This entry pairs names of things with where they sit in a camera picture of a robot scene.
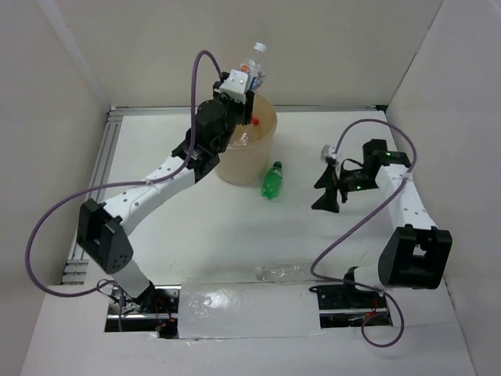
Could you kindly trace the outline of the long red label bottle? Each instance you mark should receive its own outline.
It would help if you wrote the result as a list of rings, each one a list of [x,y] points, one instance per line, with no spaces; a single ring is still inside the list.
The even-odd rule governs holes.
[[[235,140],[233,143],[238,146],[246,146],[251,145],[254,142],[257,142],[261,136],[261,128],[260,121],[253,117],[250,121],[250,124],[244,125],[241,128],[238,128],[240,131],[239,134],[235,134]]]

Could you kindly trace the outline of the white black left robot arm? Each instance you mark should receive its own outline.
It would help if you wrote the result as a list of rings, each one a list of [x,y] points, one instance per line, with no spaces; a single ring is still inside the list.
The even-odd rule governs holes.
[[[198,106],[196,129],[142,185],[99,203],[88,199],[81,207],[77,243],[127,294],[138,313],[151,309],[160,292],[133,259],[128,239],[138,224],[177,193],[194,186],[219,163],[237,125],[250,123],[254,93],[232,94],[215,88],[212,99]]]

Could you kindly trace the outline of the clear bottle blue label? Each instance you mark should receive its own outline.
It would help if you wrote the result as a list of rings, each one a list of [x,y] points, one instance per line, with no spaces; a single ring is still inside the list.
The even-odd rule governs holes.
[[[252,56],[240,63],[239,70],[249,76],[248,89],[252,92],[258,91],[265,80],[264,57],[266,51],[267,45],[256,42]]]

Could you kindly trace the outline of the crushed clear bottle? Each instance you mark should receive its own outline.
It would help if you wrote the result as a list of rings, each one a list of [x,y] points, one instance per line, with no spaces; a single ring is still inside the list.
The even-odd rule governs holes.
[[[257,266],[255,276],[258,281],[269,283],[303,283],[314,280],[307,262],[280,263]]]

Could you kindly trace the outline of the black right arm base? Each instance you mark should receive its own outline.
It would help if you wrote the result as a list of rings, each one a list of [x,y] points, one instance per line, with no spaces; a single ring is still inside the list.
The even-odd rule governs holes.
[[[392,325],[387,301],[376,292],[343,284],[320,284],[308,291],[317,298],[322,329],[360,327],[370,317],[368,326]]]

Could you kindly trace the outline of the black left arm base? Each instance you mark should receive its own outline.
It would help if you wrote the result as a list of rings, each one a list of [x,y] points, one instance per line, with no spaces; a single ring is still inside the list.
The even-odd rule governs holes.
[[[156,286],[156,298],[142,307],[127,295],[121,299],[117,287],[102,292],[108,302],[104,331],[149,332],[158,338],[177,339],[180,293],[180,285]]]

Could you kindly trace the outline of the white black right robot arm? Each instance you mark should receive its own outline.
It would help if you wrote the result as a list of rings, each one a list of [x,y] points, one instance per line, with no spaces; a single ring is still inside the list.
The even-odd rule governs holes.
[[[371,139],[362,147],[363,161],[348,170],[334,147],[324,146],[321,159],[326,170],[315,183],[323,195],[314,210],[332,213],[351,192],[379,190],[384,195],[394,228],[376,263],[353,266],[345,274],[341,297],[358,307],[369,297],[369,289],[411,288],[434,290],[442,281],[452,247],[452,235],[441,230],[428,215],[403,152],[390,151],[383,139]]]

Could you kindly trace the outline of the green plastic bottle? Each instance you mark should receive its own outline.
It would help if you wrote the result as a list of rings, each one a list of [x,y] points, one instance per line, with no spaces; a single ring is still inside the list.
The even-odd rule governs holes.
[[[274,200],[279,196],[283,182],[283,164],[275,161],[272,167],[265,173],[261,185],[261,196],[267,200]]]

